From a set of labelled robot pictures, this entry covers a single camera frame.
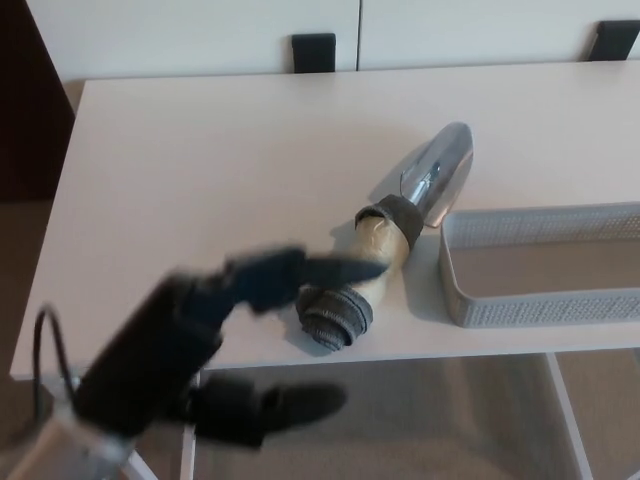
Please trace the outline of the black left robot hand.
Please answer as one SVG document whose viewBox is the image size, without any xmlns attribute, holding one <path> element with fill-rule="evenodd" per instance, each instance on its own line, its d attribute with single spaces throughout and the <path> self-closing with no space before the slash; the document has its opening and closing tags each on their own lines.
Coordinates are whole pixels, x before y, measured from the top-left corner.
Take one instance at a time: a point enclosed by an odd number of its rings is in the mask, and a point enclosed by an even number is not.
<svg viewBox="0 0 640 480">
<path fill-rule="evenodd" d="M 215 355 L 236 306 L 264 314 L 293 303 L 305 286 L 349 286 L 387 268 L 378 260 L 285 246 L 231 258 L 215 271 L 173 270 L 90 365 L 75 392 L 74 413 L 103 432 L 133 439 Z"/>
</svg>

